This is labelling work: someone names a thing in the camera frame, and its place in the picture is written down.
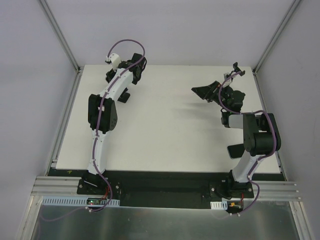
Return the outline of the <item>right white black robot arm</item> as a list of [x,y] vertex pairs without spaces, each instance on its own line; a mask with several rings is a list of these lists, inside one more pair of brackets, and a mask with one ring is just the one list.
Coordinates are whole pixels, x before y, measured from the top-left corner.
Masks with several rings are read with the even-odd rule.
[[202,100],[221,106],[221,123],[225,128],[240,129],[243,143],[227,147],[231,158],[238,158],[238,164],[230,170],[224,181],[214,188],[220,198],[253,197],[252,176],[262,160],[272,156],[281,148],[281,137],[275,117],[263,110],[242,113],[245,93],[232,89],[218,81],[206,86],[191,88]]

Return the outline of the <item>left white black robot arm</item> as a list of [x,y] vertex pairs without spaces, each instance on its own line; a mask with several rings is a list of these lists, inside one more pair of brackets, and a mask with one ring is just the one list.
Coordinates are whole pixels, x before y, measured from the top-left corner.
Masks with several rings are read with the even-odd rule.
[[116,103],[126,103],[131,96],[130,84],[136,85],[146,68],[144,55],[134,53],[132,58],[124,61],[112,53],[106,63],[112,68],[105,74],[107,86],[99,94],[88,98],[88,123],[92,132],[92,151],[86,172],[79,181],[78,194],[108,194],[110,187],[105,182],[103,173],[106,161],[103,159],[104,147],[118,123]]

